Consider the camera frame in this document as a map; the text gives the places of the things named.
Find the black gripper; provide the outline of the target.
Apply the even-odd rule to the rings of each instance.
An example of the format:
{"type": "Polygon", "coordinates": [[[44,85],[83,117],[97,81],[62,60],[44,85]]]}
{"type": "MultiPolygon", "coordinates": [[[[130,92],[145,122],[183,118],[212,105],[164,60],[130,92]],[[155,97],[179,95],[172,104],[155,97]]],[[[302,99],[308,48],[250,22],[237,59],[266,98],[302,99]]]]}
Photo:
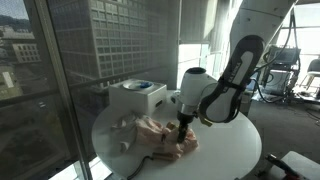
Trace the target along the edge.
{"type": "Polygon", "coordinates": [[[186,115],[181,112],[177,113],[177,119],[179,121],[179,135],[177,137],[177,143],[182,143],[186,140],[186,131],[188,125],[193,121],[193,118],[193,115],[186,115]]]}

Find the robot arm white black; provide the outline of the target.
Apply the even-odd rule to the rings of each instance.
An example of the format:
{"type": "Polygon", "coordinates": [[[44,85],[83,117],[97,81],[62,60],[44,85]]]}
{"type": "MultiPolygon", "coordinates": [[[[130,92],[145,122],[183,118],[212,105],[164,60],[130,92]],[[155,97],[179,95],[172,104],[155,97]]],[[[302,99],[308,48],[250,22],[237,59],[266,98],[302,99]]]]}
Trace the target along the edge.
{"type": "Polygon", "coordinates": [[[199,118],[207,126],[229,123],[237,116],[242,94],[286,15],[299,0],[242,0],[230,30],[230,56],[222,75],[214,79],[201,67],[188,69],[177,97],[177,141],[199,118]]]}

